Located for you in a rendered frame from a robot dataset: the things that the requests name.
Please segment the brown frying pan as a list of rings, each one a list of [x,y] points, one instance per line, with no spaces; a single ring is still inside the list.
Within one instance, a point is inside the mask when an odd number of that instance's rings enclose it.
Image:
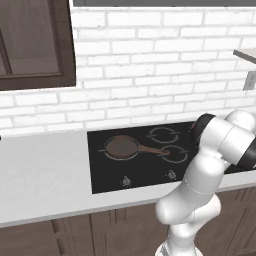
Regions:
[[[141,145],[135,138],[127,135],[117,135],[109,138],[105,145],[105,152],[116,160],[127,160],[138,153],[153,153],[168,156],[169,151]]]

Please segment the black glass hob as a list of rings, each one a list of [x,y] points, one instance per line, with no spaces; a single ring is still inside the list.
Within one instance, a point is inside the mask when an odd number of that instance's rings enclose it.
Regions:
[[[198,152],[198,147],[191,137],[192,125],[192,122],[181,122],[88,132],[92,192],[97,194],[167,182],[182,182],[188,165]],[[138,153],[127,160],[116,160],[106,154],[104,145],[109,138],[117,135],[133,137],[141,145],[167,150],[170,154],[160,156]],[[168,177],[169,170],[176,173],[175,180]],[[131,180],[129,186],[122,184],[125,176]]]

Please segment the dark wood base cupboard door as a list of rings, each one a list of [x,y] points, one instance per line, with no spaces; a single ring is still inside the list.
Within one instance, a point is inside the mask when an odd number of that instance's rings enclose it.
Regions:
[[[147,204],[91,215],[95,256],[154,256],[167,227]]]
[[[61,256],[55,221],[0,228],[0,256]]]
[[[204,256],[256,256],[256,187],[218,193],[221,213],[197,234]]]

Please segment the grey extractor hood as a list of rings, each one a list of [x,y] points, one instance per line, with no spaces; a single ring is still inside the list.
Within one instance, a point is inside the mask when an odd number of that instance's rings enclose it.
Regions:
[[[256,7],[256,0],[72,0],[75,7]]]

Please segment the grey wall socket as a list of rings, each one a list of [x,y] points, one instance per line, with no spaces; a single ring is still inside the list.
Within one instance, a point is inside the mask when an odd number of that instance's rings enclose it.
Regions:
[[[249,71],[245,80],[244,90],[253,90],[256,85],[256,71]]]

